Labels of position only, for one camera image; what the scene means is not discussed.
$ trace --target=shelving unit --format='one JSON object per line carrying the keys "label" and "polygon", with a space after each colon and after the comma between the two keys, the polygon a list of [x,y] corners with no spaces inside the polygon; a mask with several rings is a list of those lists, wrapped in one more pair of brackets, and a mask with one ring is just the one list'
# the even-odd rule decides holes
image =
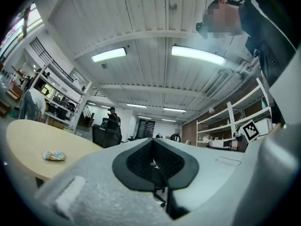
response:
{"label": "shelving unit", "polygon": [[259,117],[265,117],[265,116],[268,116],[270,114],[270,107],[266,107],[250,116],[247,116],[245,118],[242,118],[241,120],[238,120],[236,122],[234,122],[235,125],[237,124],[241,124],[241,123],[244,123],[250,119],[256,119],[256,118],[259,118]]}
{"label": "shelving unit", "polygon": [[59,77],[59,78],[60,78],[66,85],[68,85],[71,89],[73,89],[74,91],[76,91],[77,93],[79,93],[81,96],[86,95],[86,93],[85,93],[84,91],[82,91],[81,89],[79,89],[78,87],[76,87],[74,84],[72,84],[72,83],[70,82],[69,79],[67,79],[65,76],[62,76],[61,73],[60,73],[57,69],[55,69],[55,68],[52,67],[52,66],[49,66],[48,68],[49,68],[49,70],[50,70],[53,74],[55,74],[57,77]]}
{"label": "shelving unit", "polygon": [[56,117],[55,115],[53,115],[53,114],[51,114],[49,112],[45,112],[44,114],[47,115],[47,116],[49,116],[49,117],[52,117],[52,118],[56,119],[57,121],[62,122],[62,123],[65,123],[65,124],[69,124],[70,123],[70,121],[68,121],[68,120],[62,120],[62,119]]}
{"label": "shelving unit", "polygon": [[44,98],[45,98],[46,100],[48,100],[50,103],[53,103],[54,105],[56,105],[56,106],[58,106],[58,107],[60,107],[60,108],[62,108],[62,109],[64,109],[64,110],[66,110],[66,111],[70,111],[70,110],[68,110],[67,108],[65,108],[65,107],[63,107],[63,106],[61,106],[61,105],[59,105],[57,102],[54,102],[52,99],[49,99],[47,96],[44,96]]}
{"label": "shelving unit", "polygon": [[[74,90],[75,92],[77,92],[80,95],[80,99],[74,99],[72,98],[70,95],[68,95],[65,91],[63,91],[61,89],[61,87],[58,87],[56,85],[54,85],[49,79],[47,79],[43,73],[44,71],[49,68],[49,70],[56,75],[63,83],[65,83],[68,87],[70,87],[72,90]],[[79,117],[85,107],[85,104],[87,102],[87,94],[85,92],[83,92],[81,89],[79,89],[78,87],[76,87],[74,84],[72,84],[71,81],[69,81],[61,72],[59,72],[53,65],[52,65],[52,61],[50,61],[47,65],[45,65],[42,70],[40,71],[40,73],[37,75],[36,79],[34,80],[34,82],[31,85],[31,89],[34,88],[34,86],[36,85],[37,81],[39,79],[42,79],[44,82],[46,82],[51,88],[53,88],[54,93],[56,93],[57,91],[62,94],[63,96],[65,96],[67,99],[69,99],[70,101],[76,103],[76,108],[75,108],[75,112],[74,115],[70,118],[70,121],[68,120],[62,120],[58,117],[56,117],[55,115],[45,112],[45,115],[47,116],[46,121],[49,120],[49,118],[54,118],[57,121],[60,121],[64,124],[67,124],[68,127],[73,129],[73,133],[75,133],[75,129],[79,120]],[[87,87],[86,87],[86,91],[89,91],[89,88],[91,88],[92,82],[90,82]],[[48,98],[47,96],[44,96],[44,98],[46,100],[48,100],[50,103],[66,110],[66,111],[70,111],[69,109],[63,107],[62,105],[58,104],[57,102],[53,101],[52,99]]]}
{"label": "shelving unit", "polygon": [[220,120],[225,119],[227,117],[229,117],[228,108],[224,109],[223,111],[221,111],[221,112],[219,112],[219,113],[217,113],[217,114],[215,114],[215,115],[213,115],[213,116],[211,116],[207,119],[204,119],[204,120],[198,122],[197,124],[201,124],[201,123],[204,123],[204,122],[206,122],[206,124],[212,124],[214,122],[220,121]]}
{"label": "shelving unit", "polygon": [[[197,143],[200,143],[201,141],[198,140],[198,136],[200,133],[213,133],[213,132],[220,132],[220,131],[224,131],[224,130],[229,130],[231,129],[231,134],[233,135],[233,133],[235,132],[235,128],[238,125],[241,125],[243,123],[246,123],[247,121],[253,119],[260,119],[260,118],[264,118],[266,116],[271,115],[271,110],[270,107],[266,107],[250,116],[247,116],[245,118],[242,118],[238,121],[235,121],[234,119],[234,115],[233,115],[233,110],[236,109],[246,109],[247,107],[249,107],[250,105],[252,105],[253,103],[261,100],[262,98],[265,98],[267,103],[269,103],[268,101],[268,96],[266,91],[264,90],[264,87],[261,83],[261,81],[259,80],[259,78],[256,79],[258,86],[256,88],[254,88],[250,93],[248,93],[246,96],[244,96],[243,98],[241,98],[240,100],[238,100],[236,103],[231,104],[230,102],[227,103],[228,108],[224,109],[223,111],[207,118],[204,119],[202,121],[197,121]],[[204,129],[201,131],[198,131],[198,125],[199,124],[207,124],[210,125],[214,122],[223,120],[225,118],[229,117],[230,119],[230,124],[227,125],[221,125],[219,127],[215,127],[215,128],[210,128],[210,129]]]}
{"label": "shelving unit", "polygon": [[244,109],[256,101],[262,99],[264,97],[260,85],[258,85],[255,89],[253,89],[249,94],[245,97],[238,100],[236,103],[232,105],[232,108]]}
{"label": "shelving unit", "polygon": [[79,104],[80,102],[76,99],[71,98],[69,95],[67,95],[65,92],[60,90],[57,86],[55,86],[53,83],[51,83],[50,80],[48,80],[44,75],[40,75],[40,78],[45,81],[50,87],[54,88],[55,90],[59,91],[61,94],[63,94],[65,97],[67,97],[69,100],[72,100],[73,102]]}

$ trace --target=desk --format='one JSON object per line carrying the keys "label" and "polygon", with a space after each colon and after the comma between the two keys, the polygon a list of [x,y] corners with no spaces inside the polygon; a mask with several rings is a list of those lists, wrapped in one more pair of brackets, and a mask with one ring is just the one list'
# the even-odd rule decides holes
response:
{"label": "desk", "polygon": [[[7,143],[15,159],[32,175],[48,180],[79,158],[102,150],[93,142],[44,123],[16,120],[7,129]],[[63,151],[65,161],[46,161],[43,152]]]}

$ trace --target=cap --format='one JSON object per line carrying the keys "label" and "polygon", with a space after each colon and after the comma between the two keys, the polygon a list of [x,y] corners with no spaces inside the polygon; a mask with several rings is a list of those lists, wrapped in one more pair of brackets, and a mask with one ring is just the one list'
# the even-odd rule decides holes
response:
{"label": "cap", "polygon": [[208,27],[204,26],[203,23],[197,23],[196,30],[203,37],[203,39],[206,40],[208,38]]}

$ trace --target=person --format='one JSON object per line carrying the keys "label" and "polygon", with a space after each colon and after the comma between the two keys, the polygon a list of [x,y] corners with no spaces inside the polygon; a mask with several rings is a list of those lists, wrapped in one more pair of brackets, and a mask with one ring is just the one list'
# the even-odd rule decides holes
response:
{"label": "person", "polygon": [[[35,72],[35,76],[34,76],[34,78],[33,78],[33,80],[31,81],[31,84],[30,84],[30,86],[32,85],[32,83],[35,81],[35,79],[37,78],[37,76],[38,76],[38,74],[41,72],[41,68],[40,69],[38,69],[36,72]],[[48,73],[45,73],[45,71],[43,72],[43,75],[46,77],[46,79],[48,79],[48,77],[49,77],[49,75],[50,75],[50,73],[48,72]],[[35,89],[37,89],[37,90],[39,90],[39,91],[41,91],[42,89],[43,89],[43,86],[44,85],[46,85],[46,82],[45,81],[43,81],[42,79],[39,79],[38,81],[37,81],[37,83],[35,84]]]}
{"label": "person", "polygon": [[196,30],[204,39],[208,33],[215,38],[223,33],[231,36],[246,33],[246,48],[259,56],[264,87],[271,107],[272,122],[284,124],[280,110],[269,88],[275,83],[296,52],[300,40],[294,33],[285,11],[277,0],[214,0],[207,8]]}
{"label": "person", "polygon": [[108,109],[108,111],[110,111],[110,114],[108,113],[109,119],[116,121],[118,123],[118,125],[120,126],[120,118],[117,116],[117,114],[115,112],[115,108],[111,107]]}
{"label": "person", "polygon": [[44,95],[36,89],[28,89],[21,103],[19,119],[42,121],[44,112],[49,111],[49,105],[45,102]]}

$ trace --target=chair leg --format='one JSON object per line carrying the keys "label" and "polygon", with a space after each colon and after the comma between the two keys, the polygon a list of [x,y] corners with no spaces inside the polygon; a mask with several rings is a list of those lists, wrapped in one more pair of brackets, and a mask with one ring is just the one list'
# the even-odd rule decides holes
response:
{"label": "chair leg", "polygon": [[161,198],[158,194],[154,193],[155,198],[159,199],[161,202],[163,202],[164,204],[166,204],[166,201]]}

